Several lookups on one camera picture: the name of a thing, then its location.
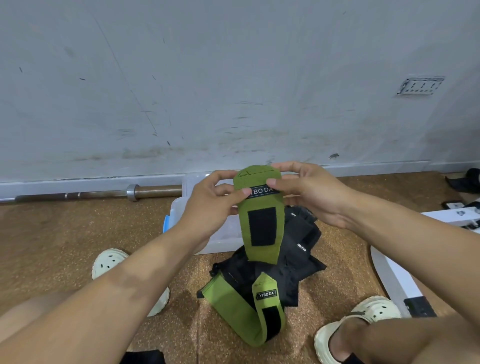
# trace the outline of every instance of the transparent plastic container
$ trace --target transparent plastic container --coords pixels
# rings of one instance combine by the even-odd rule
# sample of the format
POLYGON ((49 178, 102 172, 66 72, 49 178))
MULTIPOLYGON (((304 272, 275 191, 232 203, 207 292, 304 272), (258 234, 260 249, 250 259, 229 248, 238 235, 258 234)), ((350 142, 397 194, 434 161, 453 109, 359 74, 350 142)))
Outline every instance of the transparent plastic container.
MULTIPOLYGON (((182 197, 175 199, 170 208, 170 215, 165 216, 163 232, 173 227, 181 218, 185 205, 192 195, 193 187, 203 178, 208 176, 209 172, 187 173, 182 179, 182 197)), ((218 184, 230 183, 233 180, 222 180, 218 184)), ((197 254, 234 252, 243 245, 241 237, 240 219, 238 215, 229 216, 225 224, 212 235, 207 246, 197 254)))

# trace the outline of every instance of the cork floor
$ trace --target cork floor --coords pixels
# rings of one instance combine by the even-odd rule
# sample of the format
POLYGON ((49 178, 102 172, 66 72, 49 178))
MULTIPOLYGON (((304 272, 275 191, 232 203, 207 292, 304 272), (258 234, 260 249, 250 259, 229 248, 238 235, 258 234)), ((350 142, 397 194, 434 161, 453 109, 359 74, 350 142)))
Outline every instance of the cork floor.
MULTIPOLYGON (((436 172, 346 177, 363 192, 418 212, 458 199, 436 172)), ((162 231, 173 198, 45 202, 0 206, 0 314, 30 297, 78 289, 91 280, 96 256, 107 248, 132 253, 162 231)), ((360 300, 384 294, 367 244, 353 233, 319 224, 323 237, 312 253, 327 269, 300 283, 299 307, 286 308, 288 325, 264 346, 245 344, 196 291, 209 281, 214 262, 231 253, 192 258, 170 284, 166 308, 147 319, 135 350, 160 349, 173 363, 317 363, 316 330, 360 300)), ((438 314, 451 312, 425 289, 438 314)))

